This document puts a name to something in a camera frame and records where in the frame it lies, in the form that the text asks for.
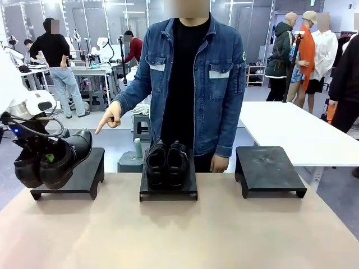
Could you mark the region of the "person's left hand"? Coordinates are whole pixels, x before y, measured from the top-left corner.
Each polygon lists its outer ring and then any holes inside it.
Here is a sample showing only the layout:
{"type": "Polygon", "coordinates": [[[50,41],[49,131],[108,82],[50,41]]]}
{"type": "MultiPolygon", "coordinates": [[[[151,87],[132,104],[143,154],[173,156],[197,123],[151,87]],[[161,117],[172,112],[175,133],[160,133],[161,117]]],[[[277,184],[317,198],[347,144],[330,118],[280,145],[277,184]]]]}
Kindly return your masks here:
{"type": "Polygon", "coordinates": [[[211,173],[223,173],[227,170],[229,165],[228,157],[221,157],[217,154],[213,154],[210,162],[210,172],[211,173]]]}

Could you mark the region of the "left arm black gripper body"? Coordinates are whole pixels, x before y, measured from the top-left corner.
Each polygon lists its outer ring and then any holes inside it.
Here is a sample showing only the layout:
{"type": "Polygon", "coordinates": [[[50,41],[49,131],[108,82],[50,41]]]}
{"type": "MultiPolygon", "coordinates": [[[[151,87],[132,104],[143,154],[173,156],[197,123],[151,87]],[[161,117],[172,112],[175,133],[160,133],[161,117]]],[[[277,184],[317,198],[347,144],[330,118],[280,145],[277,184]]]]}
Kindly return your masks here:
{"type": "Polygon", "coordinates": [[[36,130],[35,133],[27,129],[13,129],[13,134],[16,137],[13,140],[15,145],[32,152],[44,151],[61,136],[58,131],[49,133],[46,129],[36,130]]]}

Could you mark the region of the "person's right hand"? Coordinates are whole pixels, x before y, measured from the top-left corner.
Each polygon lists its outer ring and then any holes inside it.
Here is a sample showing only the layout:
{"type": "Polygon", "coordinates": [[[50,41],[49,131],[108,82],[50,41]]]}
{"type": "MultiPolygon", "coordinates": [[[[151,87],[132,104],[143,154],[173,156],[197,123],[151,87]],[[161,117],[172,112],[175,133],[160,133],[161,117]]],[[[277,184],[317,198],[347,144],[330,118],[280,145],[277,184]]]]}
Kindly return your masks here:
{"type": "Polygon", "coordinates": [[[99,134],[105,125],[110,128],[116,128],[121,124],[122,108],[119,101],[113,101],[105,111],[101,121],[99,122],[95,134],[99,134]]]}

